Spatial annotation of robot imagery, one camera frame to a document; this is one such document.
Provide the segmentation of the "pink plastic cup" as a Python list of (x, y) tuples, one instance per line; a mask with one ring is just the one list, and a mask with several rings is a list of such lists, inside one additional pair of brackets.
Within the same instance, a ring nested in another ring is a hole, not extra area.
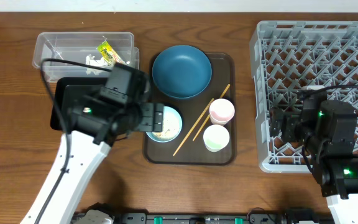
[(211, 111), (212, 110), (213, 114), (211, 114), (211, 122), (222, 126), (227, 124), (235, 115), (234, 105), (224, 98), (214, 101), (214, 106), (211, 106)]

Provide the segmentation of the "yellow green snack wrapper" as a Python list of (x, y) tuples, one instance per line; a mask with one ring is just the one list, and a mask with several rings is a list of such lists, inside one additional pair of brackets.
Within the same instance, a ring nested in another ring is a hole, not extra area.
[(102, 55), (103, 59), (109, 64), (114, 65), (115, 63), (126, 64), (126, 62), (121, 58), (121, 56), (110, 46), (110, 44), (105, 40), (102, 42), (97, 50)]

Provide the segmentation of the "light green plastic cup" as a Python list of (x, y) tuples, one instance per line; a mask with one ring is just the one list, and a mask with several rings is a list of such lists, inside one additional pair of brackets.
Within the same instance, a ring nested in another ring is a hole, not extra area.
[(230, 134), (224, 127), (217, 124), (208, 126), (203, 133), (203, 141), (207, 150), (218, 152), (229, 144)]

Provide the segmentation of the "white tissue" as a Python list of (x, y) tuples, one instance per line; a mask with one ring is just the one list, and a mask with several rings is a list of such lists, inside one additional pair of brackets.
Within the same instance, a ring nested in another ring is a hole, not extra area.
[[(94, 67), (108, 67), (109, 66), (109, 64), (105, 61), (105, 59), (101, 58), (101, 59), (96, 60), (94, 58), (94, 56), (92, 56), (91, 54), (89, 54), (86, 57), (86, 64), (94, 66)], [(99, 75), (101, 72), (102, 72), (102, 70), (95, 70), (92, 68), (86, 69), (87, 75)]]

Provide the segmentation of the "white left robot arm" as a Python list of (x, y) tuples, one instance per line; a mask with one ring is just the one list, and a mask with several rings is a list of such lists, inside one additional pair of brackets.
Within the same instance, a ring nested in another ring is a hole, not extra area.
[(161, 103), (120, 105), (85, 95), (67, 114), (55, 161), (23, 223), (70, 223), (91, 177), (115, 142), (131, 132), (162, 130)]

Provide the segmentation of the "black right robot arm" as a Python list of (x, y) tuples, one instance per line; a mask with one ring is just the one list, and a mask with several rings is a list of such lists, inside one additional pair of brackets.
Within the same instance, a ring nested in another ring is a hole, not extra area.
[(302, 108), (270, 110), (270, 135), (299, 142), (308, 170), (321, 187), (335, 223), (358, 223), (358, 156), (353, 153), (357, 115), (326, 92), (303, 91)]

